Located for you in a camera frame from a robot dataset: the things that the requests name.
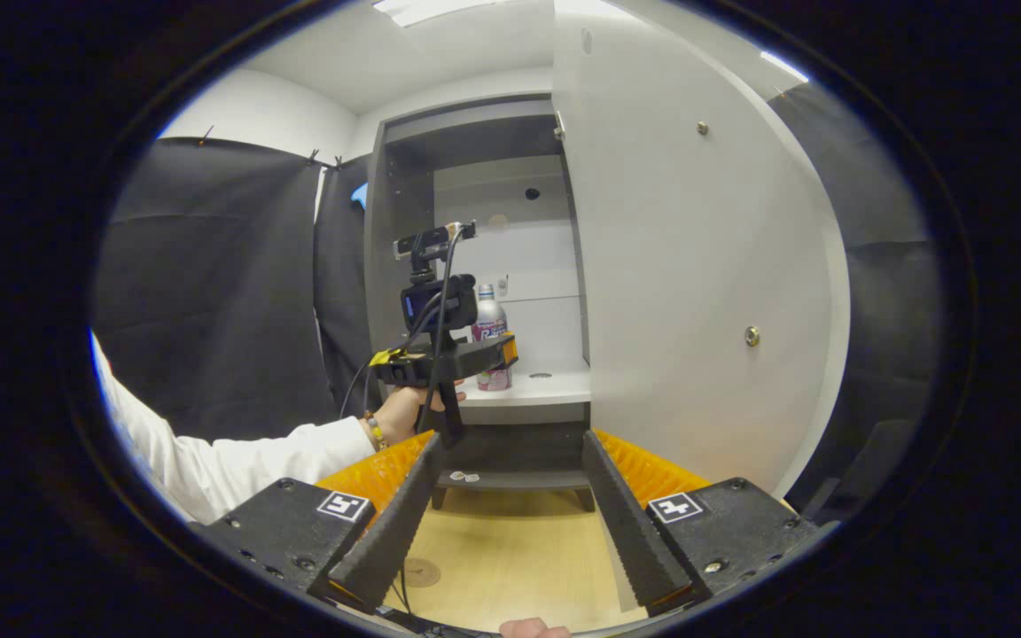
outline aluminum bottle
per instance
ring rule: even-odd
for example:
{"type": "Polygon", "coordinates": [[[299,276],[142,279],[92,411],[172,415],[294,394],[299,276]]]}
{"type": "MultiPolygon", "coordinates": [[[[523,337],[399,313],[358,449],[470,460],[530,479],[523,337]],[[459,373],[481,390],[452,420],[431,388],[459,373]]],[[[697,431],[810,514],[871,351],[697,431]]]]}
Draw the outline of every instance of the aluminum bottle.
{"type": "MultiPolygon", "coordinates": [[[[497,338],[507,331],[507,314],[499,302],[494,301],[494,286],[479,285],[479,316],[471,326],[471,336],[474,340],[497,338]]],[[[482,391],[499,391],[510,387],[510,369],[506,371],[487,371],[480,373],[477,379],[482,391]]]]}

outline white sleeve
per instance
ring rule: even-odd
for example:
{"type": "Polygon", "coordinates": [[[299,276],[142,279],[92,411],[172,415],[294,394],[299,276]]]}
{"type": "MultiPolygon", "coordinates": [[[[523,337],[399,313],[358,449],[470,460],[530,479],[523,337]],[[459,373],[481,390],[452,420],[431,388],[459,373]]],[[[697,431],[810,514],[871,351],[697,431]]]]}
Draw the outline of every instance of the white sleeve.
{"type": "Polygon", "coordinates": [[[93,351],[113,425],[129,434],[131,447],[149,465],[163,496],[202,524],[230,512],[279,478],[312,484],[374,452],[353,416],[299,426],[283,439],[207,443],[175,436],[166,420],[114,379],[97,338],[93,351]]]}

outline blue object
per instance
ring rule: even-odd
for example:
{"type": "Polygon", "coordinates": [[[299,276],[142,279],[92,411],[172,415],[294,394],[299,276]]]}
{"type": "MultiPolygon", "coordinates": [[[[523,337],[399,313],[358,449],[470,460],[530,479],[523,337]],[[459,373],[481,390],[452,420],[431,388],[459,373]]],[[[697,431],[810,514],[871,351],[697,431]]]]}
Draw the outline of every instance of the blue object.
{"type": "Polygon", "coordinates": [[[366,195],[369,194],[369,183],[366,182],[356,191],[352,191],[352,201],[360,202],[360,207],[368,210],[368,205],[366,205],[366,195]]]}

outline black curtain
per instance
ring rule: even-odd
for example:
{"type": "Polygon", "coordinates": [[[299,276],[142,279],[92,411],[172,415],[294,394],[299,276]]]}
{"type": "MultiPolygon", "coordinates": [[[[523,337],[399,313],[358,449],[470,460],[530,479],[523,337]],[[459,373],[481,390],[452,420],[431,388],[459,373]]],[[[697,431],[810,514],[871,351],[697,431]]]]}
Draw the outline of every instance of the black curtain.
{"type": "MultiPolygon", "coordinates": [[[[369,180],[369,158],[341,163],[327,170],[314,241],[314,306],[326,352],[326,372],[338,404],[357,367],[369,360],[369,317],[364,287],[364,207],[352,194],[369,180]]],[[[366,375],[357,379],[345,415],[358,414],[364,397],[366,375]]],[[[377,384],[369,388],[369,408],[380,406],[377,384]]]]}
{"type": "Polygon", "coordinates": [[[102,245],[93,330],[178,435],[252,440],[335,420],[312,307],[320,165],[250,144],[157,141],[102,245]]]}
{"type": "MultiPolygon", "coordinates": [[[[939,262],[923,211],[907,178],[862,119],[814,84],[798,85],[769,104],[822,179],[842,234],[849,279],[849,343],[834,412],[786,495],[801,509],[828,478],[845,477],[859,454],[865,460],[896,456],[908,445],[911,433],[900,433],[877,437],[879,446],[890,440],[894,448],[866,449],[878,424],[915,427],[924,414],[943,308],[939,262]]],[[[852,477],[848,482],[863,485],[839,489],[861,494],[836,495],[849,500],[850,513],[886,478],[852,477]]]]}

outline white cabinet door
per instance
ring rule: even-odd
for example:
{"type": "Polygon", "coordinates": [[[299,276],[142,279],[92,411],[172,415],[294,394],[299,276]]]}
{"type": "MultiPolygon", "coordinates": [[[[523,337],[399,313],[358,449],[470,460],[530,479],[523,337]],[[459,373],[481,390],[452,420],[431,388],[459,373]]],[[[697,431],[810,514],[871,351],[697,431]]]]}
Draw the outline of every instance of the white cabinet door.
{"type": "Polygon", "coordinates": [[[845,364],[845,254],[822,182],[769,106],[695,44],[598,0],[554,7],[592,424],[782,496],[845,364]]]}

